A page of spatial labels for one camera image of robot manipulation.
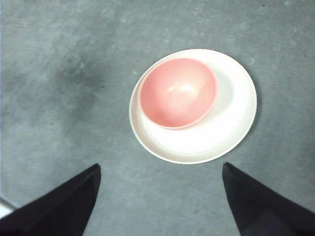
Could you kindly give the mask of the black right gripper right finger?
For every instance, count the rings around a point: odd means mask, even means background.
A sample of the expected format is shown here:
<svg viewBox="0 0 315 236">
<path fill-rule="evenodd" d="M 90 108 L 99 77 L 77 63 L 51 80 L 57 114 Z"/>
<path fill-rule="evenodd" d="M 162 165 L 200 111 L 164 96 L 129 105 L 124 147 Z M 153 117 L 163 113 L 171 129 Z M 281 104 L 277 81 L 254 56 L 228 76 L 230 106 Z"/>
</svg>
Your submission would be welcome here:
<svg viewBox="0 0 315 236">
<path fill-rule="evenodd" d="M 313 236 L 315 214 L 225 162 L 222 180 L 242 236 Z"/>
</svg>

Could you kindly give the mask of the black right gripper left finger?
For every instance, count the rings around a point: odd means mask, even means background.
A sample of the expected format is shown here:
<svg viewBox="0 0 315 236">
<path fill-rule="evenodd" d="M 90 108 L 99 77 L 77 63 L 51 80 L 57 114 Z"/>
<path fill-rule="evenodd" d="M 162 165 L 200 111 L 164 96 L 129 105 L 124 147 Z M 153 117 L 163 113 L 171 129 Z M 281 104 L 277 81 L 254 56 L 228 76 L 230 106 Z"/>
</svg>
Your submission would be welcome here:
<svg viewBox="0 0 315 236">
<path fill-rule="evenodd" d="M 2 236 L 81 236 L 96 203 L 99 164 L 0 220 Z"/>
</svg>

